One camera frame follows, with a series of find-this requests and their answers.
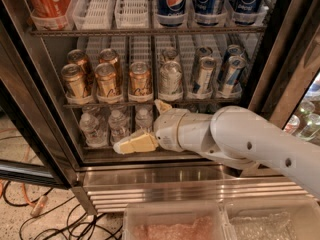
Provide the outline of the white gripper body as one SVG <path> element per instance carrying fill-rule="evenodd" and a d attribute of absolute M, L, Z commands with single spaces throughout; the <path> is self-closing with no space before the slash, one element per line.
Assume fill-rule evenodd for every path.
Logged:
<path fill-rule="evenodd" d="M 172 108 L 154 122 L 154 133 L 158 144 L 165 150 L 182 152 L 178 141 L 178 128 L 182 118 L 189 113 L 187 109 Z"/>

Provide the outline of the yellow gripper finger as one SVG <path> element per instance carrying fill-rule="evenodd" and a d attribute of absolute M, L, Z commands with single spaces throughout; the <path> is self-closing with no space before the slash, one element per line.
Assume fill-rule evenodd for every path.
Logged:
<path fill-rule="evenodd" d="M 172 109 L 172 106 L 170 104 L 168 104 L 162 100 L 156 99 L 154 101 L 154 103 L 155 103 L 155 106 L 156 106 L 159 114 L 163 114 L 163 113 Z"/>
<path fill-rule="evenodd" d="M 113 145 L 113 150 L 118 154 L 146 153 L 155 151 L 158 142 L 153 133 L 140 129 L 130 136 L 121 139 Z"/>

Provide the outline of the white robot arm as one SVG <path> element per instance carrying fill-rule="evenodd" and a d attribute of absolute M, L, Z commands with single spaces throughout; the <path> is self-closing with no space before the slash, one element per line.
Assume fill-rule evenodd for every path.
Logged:
<path fill-rule="evenodd" d="M 320 147 L 294 137 L 256 113 L 226 106 L 214 114 L 192 113 L 158 100 L 154 131 L 138 130 L 113 145 L 118 154 L 191 151 L 243 170 L 262 164 L 320 198 Z"/>

